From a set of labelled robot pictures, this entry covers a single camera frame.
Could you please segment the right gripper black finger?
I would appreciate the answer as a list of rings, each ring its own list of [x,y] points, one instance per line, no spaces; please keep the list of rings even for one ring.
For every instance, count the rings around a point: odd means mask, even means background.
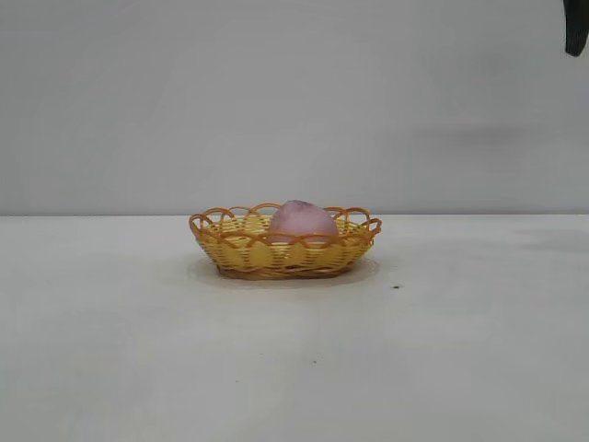
[[[589,29],[589,1],[564,0],[565,52],[580,56],[585,49]]]

